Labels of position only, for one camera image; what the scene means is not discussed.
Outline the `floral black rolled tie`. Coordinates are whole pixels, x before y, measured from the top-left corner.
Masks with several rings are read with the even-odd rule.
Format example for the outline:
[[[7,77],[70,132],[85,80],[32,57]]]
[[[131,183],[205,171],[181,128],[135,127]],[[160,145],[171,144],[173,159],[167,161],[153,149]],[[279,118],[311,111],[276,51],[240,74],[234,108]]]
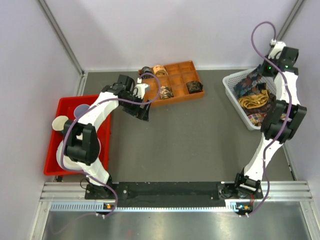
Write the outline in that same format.
[[[171,87],[165,85],[161,86],[159,97],[161,100],[173,98],[174,94]]]

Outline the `aluminium frame rail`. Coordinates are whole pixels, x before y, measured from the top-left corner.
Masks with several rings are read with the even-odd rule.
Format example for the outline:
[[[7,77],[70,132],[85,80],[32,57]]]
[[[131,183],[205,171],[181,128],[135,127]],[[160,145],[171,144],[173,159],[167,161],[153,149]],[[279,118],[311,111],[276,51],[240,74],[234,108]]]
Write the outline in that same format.
[[[33,240],[317,240],[306,182],[44,184]]]

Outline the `orange compartment tray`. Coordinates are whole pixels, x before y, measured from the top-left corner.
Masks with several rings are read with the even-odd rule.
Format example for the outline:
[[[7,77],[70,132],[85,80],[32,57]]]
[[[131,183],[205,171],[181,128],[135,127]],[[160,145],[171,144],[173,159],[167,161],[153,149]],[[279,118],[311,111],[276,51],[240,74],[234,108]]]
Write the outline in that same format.
[[[201,82],[193,61],[188,60],[165,64],[163,66],[166,68],[166,71],[168,73],[168,75],[166,76],[155,76],[154,73],[144,73],[140,75],[140,70],[142,68],[138,71],[138,74],[142,76],[142,82],[150,85],[150,90],[144,95],[144,100],[147,101],[155,99],[155,101],[151,104],[152,107],[160,107],[169,104],[200,99],[205,96],[204,87],[202,89],[202,92],[193,94],[189,94],[188,92],[186,86],[187,82]],[[161,86],[171,87],[174,97],[160,99]]]

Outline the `red plastic bin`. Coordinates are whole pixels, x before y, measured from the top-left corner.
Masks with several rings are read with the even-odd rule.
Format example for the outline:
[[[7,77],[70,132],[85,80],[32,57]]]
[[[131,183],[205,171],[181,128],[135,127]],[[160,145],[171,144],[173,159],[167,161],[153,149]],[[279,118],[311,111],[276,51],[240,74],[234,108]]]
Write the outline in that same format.
[[[59,100],[57,105],[57,110],[55,116],[67,116],[69,119],[74,120],[74,111],[77,106],[82,104],[92,105],[98,95],[85,95],[85,96],[72,96],[63,97]],[[111,120],[112,116],[109,115],[107,119],[100,126],[97,136],[101,143],[99,159],[103,167],[108,169],[109,162],[109,148],[110,148],[110,137],[111,137]],[[51,138],[48,146],[47,157],[44,165],[44,174],[46,176],[65,176],[65,175],[75,175],[74,171],[66,171],[62,169],[57,162],[57,150],[63,136],[57,131],[52,131]]]

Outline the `dark floral necktie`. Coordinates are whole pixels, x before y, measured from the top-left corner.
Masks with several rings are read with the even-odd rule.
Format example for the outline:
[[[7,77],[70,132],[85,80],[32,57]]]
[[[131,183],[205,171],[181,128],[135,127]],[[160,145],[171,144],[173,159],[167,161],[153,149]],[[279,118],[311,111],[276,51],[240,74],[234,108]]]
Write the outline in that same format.
[[[234,86],[235,95],[238,98],[260,94],[267,90],[267,84],[262,82],[261,66],[256,67],[245,78]]]

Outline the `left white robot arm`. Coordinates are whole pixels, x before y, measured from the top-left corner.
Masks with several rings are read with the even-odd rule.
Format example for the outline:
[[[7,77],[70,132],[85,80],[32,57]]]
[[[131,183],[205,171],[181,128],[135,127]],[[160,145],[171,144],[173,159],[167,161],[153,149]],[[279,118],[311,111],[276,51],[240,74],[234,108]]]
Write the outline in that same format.
[[[119,106],[126,113],[148,121],[152,102],[145,102],[144,96],[149,90],[150,86],[146,83],[138,83],[135,87],[122,83],[107,85],[95,102],[74,120],[65,115],[57,116],[53,120],[52,129],[63,136],[56,151],[59,166],[64,170],[85,174],[88,179],[87,190],[90,193],[106,199],[114,191],[112,177],[99,158],[99,128]]]

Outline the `cream floral folded tie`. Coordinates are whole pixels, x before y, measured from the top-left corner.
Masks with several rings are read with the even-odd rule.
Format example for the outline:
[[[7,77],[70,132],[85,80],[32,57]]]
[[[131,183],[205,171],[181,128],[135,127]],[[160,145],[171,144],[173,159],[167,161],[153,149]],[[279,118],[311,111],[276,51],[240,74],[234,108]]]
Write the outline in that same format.
[[[266,115],[267,115],[266,112],[252,113],[252,114],[248,115],[248,119],[250,120],[250,122],[254,126],[260,127],[262,125]]]

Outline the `dark brown rolled tie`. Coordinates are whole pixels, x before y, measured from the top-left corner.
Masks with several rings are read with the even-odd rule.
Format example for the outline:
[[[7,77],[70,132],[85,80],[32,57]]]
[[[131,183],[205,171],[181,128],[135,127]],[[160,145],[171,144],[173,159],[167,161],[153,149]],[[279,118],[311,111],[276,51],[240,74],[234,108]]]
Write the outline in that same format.
[[[187,82],[186,87],[189,94],[200,93],[203,91],[203,84],[197,80]]]

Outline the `gold folded tie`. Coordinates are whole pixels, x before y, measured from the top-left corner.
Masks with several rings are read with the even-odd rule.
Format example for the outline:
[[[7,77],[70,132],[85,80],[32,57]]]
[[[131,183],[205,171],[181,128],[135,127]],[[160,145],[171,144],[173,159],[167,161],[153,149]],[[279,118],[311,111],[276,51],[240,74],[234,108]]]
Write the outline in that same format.
[[[258,94],[242,96],[238,99],[239,105],[244,109],[256,109],[268,103],[269,90],[262,90]]]

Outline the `peach rolled tie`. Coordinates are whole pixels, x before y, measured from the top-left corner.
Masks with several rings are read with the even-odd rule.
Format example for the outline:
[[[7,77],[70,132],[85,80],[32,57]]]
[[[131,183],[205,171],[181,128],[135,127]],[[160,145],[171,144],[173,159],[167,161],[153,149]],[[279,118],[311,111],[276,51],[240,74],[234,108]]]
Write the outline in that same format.
[[[163,77],[163,76],[167,76],[168,75],[168,72],[167,72],[165,66],[164,65],[160,65],[160,64],[155,65],[153,67],[153,73],[157,77]]]

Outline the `dark maroon folded tie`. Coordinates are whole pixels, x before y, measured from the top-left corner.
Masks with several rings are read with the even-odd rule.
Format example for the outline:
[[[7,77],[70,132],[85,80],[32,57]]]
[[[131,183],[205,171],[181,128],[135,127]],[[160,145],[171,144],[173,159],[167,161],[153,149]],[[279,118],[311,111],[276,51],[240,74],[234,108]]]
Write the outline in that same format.
[[[252,109],[244,109],[244,112],[247,116],[252,114],[265,114],[269,111],[269,109],[273,106],[274,102],[276,101],[275,98],[270,98],[267,103],[261,107],[252,108]]]

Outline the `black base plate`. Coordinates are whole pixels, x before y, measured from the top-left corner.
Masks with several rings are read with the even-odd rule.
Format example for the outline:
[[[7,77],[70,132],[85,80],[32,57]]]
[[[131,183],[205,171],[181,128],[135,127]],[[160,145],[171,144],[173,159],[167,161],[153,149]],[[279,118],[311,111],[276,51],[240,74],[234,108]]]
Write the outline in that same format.
[[[263,198],[233,182],[119,182],[111,185],[120,207],[221,207],[225,200]]]

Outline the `white plastic basket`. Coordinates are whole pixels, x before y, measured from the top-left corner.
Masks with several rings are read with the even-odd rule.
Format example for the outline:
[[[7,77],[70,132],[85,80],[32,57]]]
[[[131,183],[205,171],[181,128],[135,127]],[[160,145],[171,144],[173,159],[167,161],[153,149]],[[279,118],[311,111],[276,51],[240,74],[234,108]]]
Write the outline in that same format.
[[[249,117],[246,115],[245,111],[243,108],[239,105],[238,103],[238,96],[236,95],[234,91],[234,87],[243,79],[247,77],[247,75],[251,72],[253,72],[255,68],[249,68],[247,70],[239,71],[230,75],[225,76],[222,79],[222,83],[225,87],[225,94],[232,103],[233,107],[235,108],[236,112],[242,119],[243,123],[247,127],[249,131],[255,131],[255,130],[260,130],[260,126],[255,126],[252,124],[251,120]]]

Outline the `white paper plate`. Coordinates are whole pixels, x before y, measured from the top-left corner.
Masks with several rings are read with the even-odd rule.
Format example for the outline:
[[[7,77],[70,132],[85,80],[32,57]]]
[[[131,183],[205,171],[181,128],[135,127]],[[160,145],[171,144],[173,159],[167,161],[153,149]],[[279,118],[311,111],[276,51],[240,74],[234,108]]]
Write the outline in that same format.
[[[65,155],[63,155],[63,160],[62,160],[62,157],[61,157],[62,149],[63,149],[63,140],[58,145],[57,151],[56,151],[56,161],[57,161],[58,165],[61,168],[63,168],[64,170],[69,171],[69,172],[83,171],[81,166],[83,167],[84,163],[83,164],[80,163],[80,165],[78,165],[78,163],[72,161],[68,156],[65,156]],[[84,171],[87,172],[87,173],[89,171],[91,171],[91,170],[88,170],[88,169],[89,169],[89,167],[86,166]],[[92,171],[94,171],[94,172],[98,172],[98,171],[104,170],[104,167],[103,167],[101,161],[99,161],[98,163],[94,163],[93,164],[93,169],[94,170],[92,170]]]

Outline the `lilac plastic cup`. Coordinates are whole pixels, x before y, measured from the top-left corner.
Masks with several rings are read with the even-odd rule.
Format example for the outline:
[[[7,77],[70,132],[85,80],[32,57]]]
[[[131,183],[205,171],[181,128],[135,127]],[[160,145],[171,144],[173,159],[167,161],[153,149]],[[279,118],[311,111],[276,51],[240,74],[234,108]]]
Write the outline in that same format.
[[[88,104],[80,104],[80,105],[78,105],[73,111],[74,117],[78,118],[80,115],[85,113],[89,108],[90,108],[90,106]]]

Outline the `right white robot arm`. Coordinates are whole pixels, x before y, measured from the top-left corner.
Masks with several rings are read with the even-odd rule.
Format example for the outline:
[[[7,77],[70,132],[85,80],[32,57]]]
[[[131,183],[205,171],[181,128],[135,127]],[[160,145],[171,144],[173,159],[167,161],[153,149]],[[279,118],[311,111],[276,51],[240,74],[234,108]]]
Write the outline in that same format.
[[[298,56],[298,49],[277,42],[259,67],[262,76],[273,77],[276,100],[261,124],[261,140],[251,161],[235,178],[233,192],[239,198],[255,195],[260,190],[273,155],[293,138],[307,114],[297,95],[299,71],[295,63]]]

